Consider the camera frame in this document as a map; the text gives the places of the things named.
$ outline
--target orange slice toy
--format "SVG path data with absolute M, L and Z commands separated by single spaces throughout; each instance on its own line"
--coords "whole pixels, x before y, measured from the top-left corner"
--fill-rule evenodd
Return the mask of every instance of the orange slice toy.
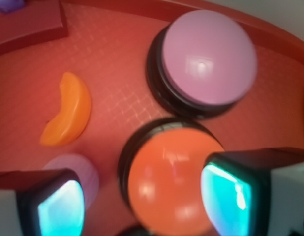
M 46 125 L 40 139 L 45 146 L 65 145 L 86 127 L 91 112 L 91 96 L 84 82 L 72 73 L 63 74 L 60 83 L 61 110 Z

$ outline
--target raised red edge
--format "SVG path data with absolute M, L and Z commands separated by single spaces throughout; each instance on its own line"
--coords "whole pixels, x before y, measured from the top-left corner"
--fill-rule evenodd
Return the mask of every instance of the raised red edge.
M 66 36 L 66 18 L 59 0 L 31 0 L 23 9 L 0 15 L 0 55 Z
M 255 45 L 295 59 L 304 66 L 304 42 L 266 21 L 248 14 L 203 0 L 62 0 L 63 2 L 127 12 L 172 22 L 193 10 L 220 12 L 237 21 Z

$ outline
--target cyan light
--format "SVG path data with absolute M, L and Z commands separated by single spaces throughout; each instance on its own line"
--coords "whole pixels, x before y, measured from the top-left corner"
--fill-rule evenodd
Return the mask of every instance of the cyan light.
M 70 180 L 38 205 L 42 236 L 78 236 L 85 215 L 84 197 L 80 184 Z
M 251 187 L 209 163 L 201 173 L 201 194 L 207 215 L 222 236 L 249 235 Z

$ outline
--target red textured surface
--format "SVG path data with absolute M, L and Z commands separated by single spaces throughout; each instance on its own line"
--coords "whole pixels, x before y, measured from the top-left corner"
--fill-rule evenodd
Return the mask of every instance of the red textured surface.
M 113 235 L 136 222 L 118 190 L 123 145 L 144 123 L 170 116 L 145 80 L 149 46 L 169 22 L 79 5 L 64 9 L 68 38 L 0 56 L 0 171 L 41 169 L 63 153 L 88 157 L 99 171 L 100 189 L 84 234 Z M 258 76 L 251 92 L 228 113 L 201 123 L 226 150 L 304 148 L 304 67 L 270 49 L 256 50 Z M 39 138 L 60 109 L 66 71 L 90 89 L 90 121 L 71 144 L 43 147 Z

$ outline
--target pink button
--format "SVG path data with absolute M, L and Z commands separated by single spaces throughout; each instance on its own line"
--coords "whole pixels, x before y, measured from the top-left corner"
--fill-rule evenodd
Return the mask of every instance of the pink button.
M 242 98 L 257 72 L 254 46 L 231 18 L 199 10 L 179 17 L 165 34 L 162 64 L 170 84 L 200 105 Z

